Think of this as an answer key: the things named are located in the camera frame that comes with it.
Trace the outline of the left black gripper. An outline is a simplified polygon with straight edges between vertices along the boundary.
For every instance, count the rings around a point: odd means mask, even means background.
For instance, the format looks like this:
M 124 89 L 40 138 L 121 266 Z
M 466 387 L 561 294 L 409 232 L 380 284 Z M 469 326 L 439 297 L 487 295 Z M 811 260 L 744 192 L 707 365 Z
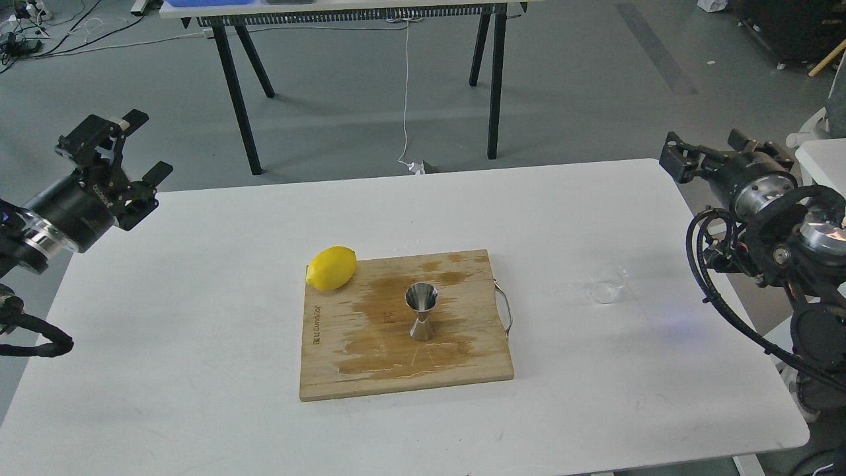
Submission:
M 92 114 L 58 138 L 56 153 L 73 162 L 75 174 L 25 202 L 24 236 L 32 246 L 84 253 L 109 229 L 131 230 L 158 207 L 157 187 L 173 166 L 160 161 L 133 182 L 123 170 L 125 139 L 148 120 L 137 109 L 112 120 Z

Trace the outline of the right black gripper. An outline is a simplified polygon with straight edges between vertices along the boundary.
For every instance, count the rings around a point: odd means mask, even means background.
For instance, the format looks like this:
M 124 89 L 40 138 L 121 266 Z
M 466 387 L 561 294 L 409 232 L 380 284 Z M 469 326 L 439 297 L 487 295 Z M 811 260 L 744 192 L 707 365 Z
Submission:
M 658 163 L 678 184 L 711 179 L 711 192 L 737 222 L 749 221 L 797 187 L 784 167 L 794 166 L 795 158 L 779 143 L 758 141 L 739 129 L 730 130 L 727 142 L 737 153 L 692 145 L 668 132 Z

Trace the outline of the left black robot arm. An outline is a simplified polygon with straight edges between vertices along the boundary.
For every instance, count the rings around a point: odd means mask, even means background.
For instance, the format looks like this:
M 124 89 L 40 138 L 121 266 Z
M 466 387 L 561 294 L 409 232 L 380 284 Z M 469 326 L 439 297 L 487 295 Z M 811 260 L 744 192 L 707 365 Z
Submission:
M 61 253 L 91 254 L 108 234 L 136 234 L 161 207 L 161 185 L 173 165 L 160 160 L 133 177 L 126 144 L 151 123 L 148 111 L 91 114 L 55 140 L 66 171 L 38 178 L 43 166 L 25 165 L 2 147 L 2 356 L 58 358 L 75 338 L 33 310 L 16 274 L 46 275 Z

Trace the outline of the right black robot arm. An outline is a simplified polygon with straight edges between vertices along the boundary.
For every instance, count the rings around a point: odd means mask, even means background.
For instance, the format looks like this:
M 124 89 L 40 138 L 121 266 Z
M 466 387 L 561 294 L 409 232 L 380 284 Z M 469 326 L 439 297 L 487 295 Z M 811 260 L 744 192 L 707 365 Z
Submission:
M 788 388 L 804 412 L 844 407 L 844 197 L 827 186 L 801 186 L 794 157 L 772 141 L 731 130 L 728 150 L 669 132 L 659 165 L 678 184 L 707 181 L 719 207 L 695 214 L 685 252 L 703 301 L 792 368 Z M 780 288 L 792 309 L 785 350 L 743 322 L 711 273 L 743 274 L 759 288 Z

